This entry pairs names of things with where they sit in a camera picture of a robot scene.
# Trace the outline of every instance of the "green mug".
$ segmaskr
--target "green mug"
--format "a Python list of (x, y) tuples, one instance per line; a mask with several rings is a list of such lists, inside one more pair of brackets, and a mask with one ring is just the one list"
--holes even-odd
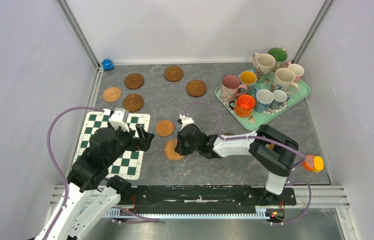
[(282, 48), (271, 48), (269, 51), (268, 51), (268, 54), (272, 55), (274, 58), (275, 58), (275, 66), (274, 68), (272, 69), (272, 74), (274, 72), (276, 72), (278, 69), (282, 68), (284, 66), (284, 62), (287, 60), (287, 52), (285, 51), (285, 49), (282, 49)]

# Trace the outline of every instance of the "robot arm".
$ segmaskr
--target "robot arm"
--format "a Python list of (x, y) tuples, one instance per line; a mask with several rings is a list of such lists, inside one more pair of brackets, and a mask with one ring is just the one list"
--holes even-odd
[(136, 125), (139, 137), (135, 137), (135, 131), (129, 129), (125, 122), (128, 116), (126, 110), (117, 108), (105, 113), (111, 115), (108, 127), (99, 128), (94, 133), (89, 140), (90, 146), (72, 165), (67, 177), (69, 196), (66, 205), (62, 206), (62, 196), (49, 222), (35, 240), (44, 239), (58, 211), (61, 214), (45, 239), (83, 239), (101, 217), (129, 191), (131, 183), (115, 175), (107, 180), (101, 195), (78, 216), (85, 202), (108, 175), (108, 168), (113, 162), (125, 151), (147, 151), (154, 138), (154, 134), (146, 132), (139, 124)]
[(276, 196), (282, 193), (295, 154), (277, 145), (270, 149), (266, 141), (253, 137), (265, 137), (298, 150), (297, 142), (269, 125), (261, 125), (257, 131), (247, 134), (223, 136), (226, 139), (222, 139), (216, 134), (206, 135), (201, 132), (190, 117), (180, 115), (179, 122), (182, 126), (177, 135), (177, 153), (188, 155), (196, 151), (207, 159), (231, 155), (253, 156), (269, 171), (265, 189)]

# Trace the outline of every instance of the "white wall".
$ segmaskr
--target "white wall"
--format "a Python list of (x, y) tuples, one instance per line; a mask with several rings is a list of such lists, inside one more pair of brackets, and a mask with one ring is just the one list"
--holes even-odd
[(300, 64), (332, 179), (374, 240), (374, 2), (335, 1)]
[[(94, 70), (54, 0), (0, 0), (0, 239), (36, 236), (55, 184), (46, 133), (85, 105)], [(56, 124), (52, 149), (71, 162), (82, 113)]]
[(292, 59), (323, 0), (68, 0), (95, 55), (118, 63)]

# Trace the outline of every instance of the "white mug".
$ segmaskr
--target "white mug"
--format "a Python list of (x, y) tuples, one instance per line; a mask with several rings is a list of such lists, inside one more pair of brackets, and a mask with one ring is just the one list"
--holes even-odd
[(274, 101), (270, 107), (273, 110), (280, 108), (288, 99), (287, 94), (282, 90), (275, 90), (272, 94), (274, 95)]
[[(300, 86), (294, 82), (296, 75), (288, 68), (280, 68), (275, 72), (274, 80), (272, 81), (271, 91), (282, 90), (286, 94), (296, 94), (300, 90)], [(288, 91), (291, 86), (295, 86), (297, 91)]]
[(263, 113), (274, 101), (273, 93), (267, 89), (260, 89), (257, 92), (254, 91), (254, 98), (257, 100), (254, 110), (258, 113)]
[(257, 52), (253, 53), (253, 66), (254, 73), (257, 76), (257, 81), (259, 81), (265, 74), (270, 73), (272, 68), (275, 66), (275, 58), (267, 53), (259, 54)]

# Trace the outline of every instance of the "gray floor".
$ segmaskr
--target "gray floor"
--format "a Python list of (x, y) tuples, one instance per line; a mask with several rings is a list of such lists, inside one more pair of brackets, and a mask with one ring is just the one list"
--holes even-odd
[[(287, 219), (302, 209), (288, 209)], [(302, 220), (270, 226), (263, 220), (180, 220), (119, 226), (102, 218), (85, 240), (344, 240), (335, 209), (310, 209)]]
[[(243, 134), (246, 130), (215, 97), (215, 88), (221, 84), (222, 77), (228, 74), (240, 74), (249, 69), (251, 63), (198, 63), (177, 64), (184, 70), (184, 77), (178, 82), (168, 82), (163, 77), (164, 70), (171, 65), (124, 65), (105, 71), (98, 91), (96, 107), (121, 108), (123, 99), (129, 94), (140, 94), (144, 98), (144, 107), (139, 113), (150, 114), (149, 131), (155, 133), (156, 124), (171, 120), (176, 129), (169, 137), (156, 135), (152, 147), (144, 154), (139, 180), (133, 185), (205, 185), (205, 184), (248, 184), (262, 185), (266, 182), (267, 170), (251, 156), (230, 156), (222, 159), (205, 159), (197, 153), (188, 155), (180, 161), (170, 161), (163, 152), (163, 146), (176, 138), (180, 130), (176, 123), (179, 114), (191, 103), (200, 101), (213, 105), (222, 118), (222, 133)], [(125, 77), (140, 73), (145, 78), (144, 85), (137, 90), (129, 90), (124, 85)], [(202, 80), (207, 92), (202, 97), (191, 97), (185, 90), (191, 80)], [(103, 100), (103, 92), (109, 87), (119, 87), (121, 98), (112, 103)], [(215, 134), (218, 130), (218, 118), (204, 105), (192, 106), (187, 114), (193, 117), (195, 124), (206, 134)], [(300, 145), (304, 154), (320, 155), (320, 150), (311, 125), (304, 101), (285, 111), (269, 125), (291, 137)], [(305, 180), (311, 184), (329, 184), (327, 172), (308, 172), (302, 168), (292, 173), (291, 181)]]

